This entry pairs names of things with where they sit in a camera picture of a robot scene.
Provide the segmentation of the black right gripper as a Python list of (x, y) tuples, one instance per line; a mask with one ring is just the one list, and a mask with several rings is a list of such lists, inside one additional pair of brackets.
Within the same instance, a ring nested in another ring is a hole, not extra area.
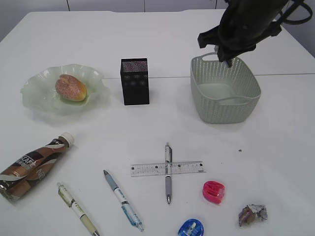
[(224, 15), (218, 26), (200, 33), (197, 41), (200, 48), (215, 45), (219, 61), (231, 68), (232, 59), (253, 51), (257, 43), (281, 31), (280, 24), (267, 17)]

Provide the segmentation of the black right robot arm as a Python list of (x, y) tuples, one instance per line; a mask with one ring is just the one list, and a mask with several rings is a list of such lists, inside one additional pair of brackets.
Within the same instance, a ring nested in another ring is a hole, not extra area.
[(274, 19), (286, 4), (286, 0), (230, 0), (220, 24), (199, 34), (199, 47), (217, 46), (219, 61), (230, 67), (232, 59), (282, 31), (281, 22)]

